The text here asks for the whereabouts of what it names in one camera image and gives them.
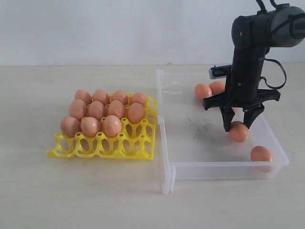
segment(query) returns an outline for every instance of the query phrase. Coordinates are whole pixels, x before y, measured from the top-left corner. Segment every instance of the egg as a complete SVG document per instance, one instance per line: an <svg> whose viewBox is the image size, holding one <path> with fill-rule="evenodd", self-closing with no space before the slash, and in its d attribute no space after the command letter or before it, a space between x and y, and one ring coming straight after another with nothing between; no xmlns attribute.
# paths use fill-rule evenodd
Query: egg
<svg viewBox="0 0 305 229"><path fill-rule="evenodd" d="M224 92L225 83L223 81L215 81L209 85L210 89L212 90L212 94L220 94Z"/></svg>
<svg viewBox="0 0 305 229"><path fill-rule="evenodd" d="M249 129L242 122L234 121L231 123L231 129L229 131L229 135L234 141L238 143L242 143L248 139Z"/></svg>
<svg viewBox="0 0 305 229"><path fill-rule="evenodd" d="M125 117L125 106L119 100L114 100L109 104L108 115L117 116L120 120Z"/></svg>
<svg viewBox="0 0 305 229"><path fill-rule="evenodd" d="M128 104L128 95L125 91L123 90L117 90L115 93L112 95L112 101L114 100L119 100L122 102L123 105Z"/></svg>
<svg viewBox="0 0 305 229"><path fill-rule="evenodd" d="M251 161L273 161L272 152L264 146L256 146L251 150ZM259 166L258 169L263 173L270 173L272 166Z"/></svg>
<svg viewBox="0 0 305 229"><path fill-rule="evenodd" d="M81 131L88 137L95 137L101 131L101 123L93 117L86 117L81 120Z"/></svg>
<svg viewBox="0 0 305 229"><path fill-rule="evenodd" d="M79 121L87 115L87 111L87 104L81 99L73 100L69 107L69 115Z"/></svg>
<svg viewBox="0 0 305 229"><path fill-rule="evenodd" d="M140 103L143 106L146 106L146 103L147 103L146 95L144 95L141 92L137 92L137 93L133 94L130 98L130 105L134 104L134 103Z"/></svg>
<svg viewBox="0 0 305 229"><path fill-rule="evenodd" d="M88 115L100 121L106 116L106 108L100 101L93 101L88 109Z"/></svg>
<svg viewBox="0 0 305 229"><path fill-rule="evenodd" d="M105 118L102 129L106 136L116 137L122 132L122 123L117 116L110 115Z"/></svg>
<svg viewBox="0 0 305 229"><path fill-rule="evenodd" d="M110 103L110 98L109 95L106 91L99 89L97 90L93 96L92 96L92 100L93 101L99 101L102 104L104 104L104 106L106 106L107 104Z"/></svg>
<svg viewBox="0 0 305 229"><path fill-rule="evenodd" d="M91 95L89 94L89 92L87 92L84 89L79 89L74 96L75 99L81 99L83 100L87 105L89 105L90 103L92 103L92 98Z"/></svg>
<svg viewBox="0 0 305 229"><path fill-rule="evenodd" d="M77 132L81 131L81 123L76 118L65 117L61 121L61 131L67 137L74 137Z"/></svg>
<svg viewBox="0 0 305 229"><path fill-rule="evenodd" d="M198 99L205 99L212 96L212 90L209 85L204 83L199 83L195 87L195 95Z"/></svg>
<svg viewBox="0 0 305 229"><path fill-rule="evenodd" d="M145 108L140 103L131 104L127 112L127 117L131 123L139 123L145 118Z"/></svg>

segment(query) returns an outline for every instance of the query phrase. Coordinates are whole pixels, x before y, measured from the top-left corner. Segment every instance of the yellow plastic egg tray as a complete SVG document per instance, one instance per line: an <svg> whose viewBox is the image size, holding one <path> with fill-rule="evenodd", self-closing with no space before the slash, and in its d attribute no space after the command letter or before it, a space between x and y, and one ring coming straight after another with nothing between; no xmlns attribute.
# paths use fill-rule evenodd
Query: yellow plastic egg tray
<svg viewBox="0 0 305 229"><path fill-rule="evenodd" d="M128 104L132 94L128 95ZM126 117L121 119L122 132L116 137L107 137L98 132L95 137L87 137L82 132L75 137L67 137L62 132L55 134L56 145L50 149L47 156L50 158L92 158L100 156L109 159L153 160L155 132L157 125L158 101L147 98L145 118L137 124L131 123Z"/></svg>

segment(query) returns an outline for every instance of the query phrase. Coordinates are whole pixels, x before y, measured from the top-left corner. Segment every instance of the white wall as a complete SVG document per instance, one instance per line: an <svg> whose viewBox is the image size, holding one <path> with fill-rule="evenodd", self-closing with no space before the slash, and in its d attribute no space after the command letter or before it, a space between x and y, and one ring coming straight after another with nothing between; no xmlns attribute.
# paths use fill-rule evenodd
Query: white wall
<svg viewBox="0 0 305 229"><path fill-rule="evenodd" d="M229 63L233 20L259 8L255 0L218 2L0 0L0 65ZM289 2L305 10L304 0ZM269 57L305 62L305 41Z"/></svg>

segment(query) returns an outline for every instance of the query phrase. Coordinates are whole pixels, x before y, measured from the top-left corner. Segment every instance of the table surface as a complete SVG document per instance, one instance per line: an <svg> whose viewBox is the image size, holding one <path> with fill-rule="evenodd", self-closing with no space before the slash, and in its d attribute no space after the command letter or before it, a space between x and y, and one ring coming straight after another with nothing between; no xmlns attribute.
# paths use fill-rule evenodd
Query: table surface
<svg viewBox="0 0 305 229"><path fill-rule="evenodd" d="M0 67L0 228L305 228L305 63L284 64L281 100L265 103L290 159L273 179L177 180L163 195L158 151L153 161L46 157L77 89L155 97L156 69L210 67ZM283 81L272 63L263 75Z"/></svg>

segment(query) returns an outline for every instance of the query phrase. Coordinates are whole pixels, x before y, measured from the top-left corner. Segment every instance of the transparent plastic box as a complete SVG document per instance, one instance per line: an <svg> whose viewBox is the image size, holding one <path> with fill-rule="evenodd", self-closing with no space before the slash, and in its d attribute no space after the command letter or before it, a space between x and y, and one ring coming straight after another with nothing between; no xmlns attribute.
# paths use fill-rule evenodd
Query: transparent plastic box
<svg viewBox="0 0 305 229"><path fill-rule="evenodd" d="M164 194L173 192L176 179L272 178L289 163L262 114L252 124L246 142L229 137L219 108L206 111L194 96L198 83L211 82L208 73L157 71ZM242 110L234 111L234 120L242 121ZM255 146L270 149L274 160L251 162Z"/></svg>

